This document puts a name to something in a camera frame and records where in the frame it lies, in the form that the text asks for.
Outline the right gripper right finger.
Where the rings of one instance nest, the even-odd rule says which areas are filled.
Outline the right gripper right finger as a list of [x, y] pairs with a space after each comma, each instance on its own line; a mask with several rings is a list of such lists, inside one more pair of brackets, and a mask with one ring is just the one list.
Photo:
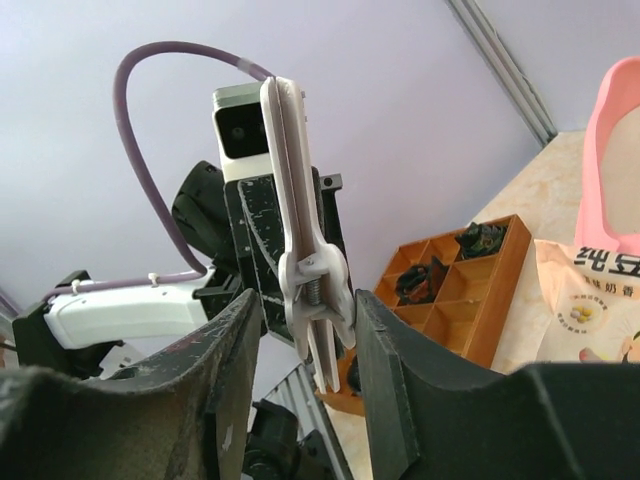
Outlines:
[[639, 368], [532, 363], [503, 375], [356, 300], [357, 359], [377, 479], [635, 479]]

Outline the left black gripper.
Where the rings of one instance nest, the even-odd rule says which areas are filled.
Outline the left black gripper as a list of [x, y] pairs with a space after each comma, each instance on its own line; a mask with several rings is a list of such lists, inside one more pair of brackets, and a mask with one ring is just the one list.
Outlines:
[[292, 345], [278, 282], [284, 233], [274, 179], [266, 175], [227, 183], [224, 201], [242, 286], [260, 295], [262, 333]]

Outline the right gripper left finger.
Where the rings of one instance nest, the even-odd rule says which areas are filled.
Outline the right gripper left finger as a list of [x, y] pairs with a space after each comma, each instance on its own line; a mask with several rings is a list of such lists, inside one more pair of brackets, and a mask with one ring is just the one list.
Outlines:
[[106, 380], [1, 374], [5, 479], [237, 479], [261, 330], [247, 290], [203, 327]]

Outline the beige cat litter bag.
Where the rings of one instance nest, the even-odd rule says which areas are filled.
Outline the beige cat litter bag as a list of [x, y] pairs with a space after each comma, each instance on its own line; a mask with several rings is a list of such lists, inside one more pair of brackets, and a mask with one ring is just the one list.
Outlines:
[[639, 258], [536, 239], [492, 368], [639, 361]]

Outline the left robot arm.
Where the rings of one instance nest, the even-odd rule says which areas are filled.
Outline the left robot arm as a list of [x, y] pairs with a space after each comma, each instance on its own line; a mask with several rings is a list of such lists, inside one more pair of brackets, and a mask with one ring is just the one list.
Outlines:
[[13, 321], [18, 362], [87, 379], [124, 364], [128, 340], [185, 336], [243, 291], [258, 294], [262, 330], [311, 359], [321, 382], [355, 343], [355, 307], [335, 205], [337, 176], [293, 175], [267, 159], [247, 169], [201, 162], [173, 204], [187, 241], [212, 259], [204, 274], [109, 287], [84, 271]]

